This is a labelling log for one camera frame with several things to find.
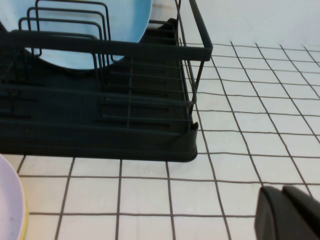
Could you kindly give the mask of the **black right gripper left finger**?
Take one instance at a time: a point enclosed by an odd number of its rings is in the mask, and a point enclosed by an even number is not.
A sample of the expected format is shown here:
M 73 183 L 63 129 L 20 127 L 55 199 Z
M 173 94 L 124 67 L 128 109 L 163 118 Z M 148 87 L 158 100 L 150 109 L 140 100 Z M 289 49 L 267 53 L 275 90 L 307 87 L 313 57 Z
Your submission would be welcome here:
M 254 230 L 258 240 L 279 240 L 280 223 L 286 212 L 287 199 L 271 186 L 261 187 L 258 194 Z

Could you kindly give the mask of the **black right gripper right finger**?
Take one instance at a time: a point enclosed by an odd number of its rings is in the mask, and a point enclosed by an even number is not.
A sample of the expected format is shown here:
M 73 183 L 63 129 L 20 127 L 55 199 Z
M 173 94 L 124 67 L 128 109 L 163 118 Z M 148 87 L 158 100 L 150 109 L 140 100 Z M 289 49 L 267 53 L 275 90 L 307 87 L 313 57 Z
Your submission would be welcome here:
M 284 186 L 277 193 L 281 198 L 279 210 L 276 211 L 276 238 L 318 240 L 320 202 L 293 186 Z

